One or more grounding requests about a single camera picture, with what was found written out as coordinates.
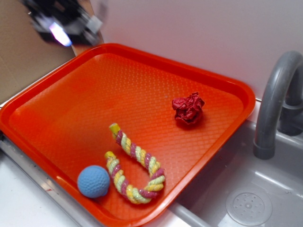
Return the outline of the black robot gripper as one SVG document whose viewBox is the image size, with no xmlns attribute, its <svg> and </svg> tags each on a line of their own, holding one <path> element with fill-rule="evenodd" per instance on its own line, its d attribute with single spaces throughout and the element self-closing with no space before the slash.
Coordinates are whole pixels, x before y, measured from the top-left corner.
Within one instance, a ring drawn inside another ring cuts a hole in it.
<svg viewBox="0 0 303 227">
<path fill-rule="evenodd" d="M 22 0 L 29 10 L 33 29 L 46 42 L 61 46 L 94 46 L 107 15 L 107 2 L 98 0 L 93 14 L 79 0 Z"/>
</svg>

